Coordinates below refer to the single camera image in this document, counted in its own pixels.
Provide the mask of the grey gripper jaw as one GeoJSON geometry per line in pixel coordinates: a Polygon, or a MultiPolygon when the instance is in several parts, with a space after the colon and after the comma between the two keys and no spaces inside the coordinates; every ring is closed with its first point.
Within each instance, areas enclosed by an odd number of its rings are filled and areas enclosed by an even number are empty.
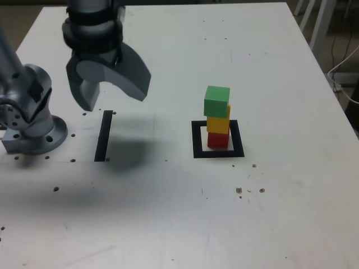
{"type": "Polygon", "coordinates": [[[92,112],[100,93],[99,83],[81,78],[76,70],[79,63],[80,59],[73,54],[66,66],[71,94],[83,110],[92,112]]]}
{"type": "Polygon", "coordinates": [[[121,60],[115,66],[94,61],[82,61],[77,72],[90,82],[108,82],[121,89],[127,96],[143,101],[149,90],[151,73],[141,57],[127,44],[122,43],[121,60]]]}

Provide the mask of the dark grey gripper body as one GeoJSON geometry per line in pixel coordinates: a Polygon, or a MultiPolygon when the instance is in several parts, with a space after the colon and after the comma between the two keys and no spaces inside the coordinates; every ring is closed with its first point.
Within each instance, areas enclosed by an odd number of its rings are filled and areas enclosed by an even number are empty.
{"type": "Polygon", "coordinates": [[[115,66],[121,60],[121,48],[99,53],[97,50],[78,48],[72,50],[72,65],[75,67],[82,61],[94,61],[106,66],[115,66]]]}

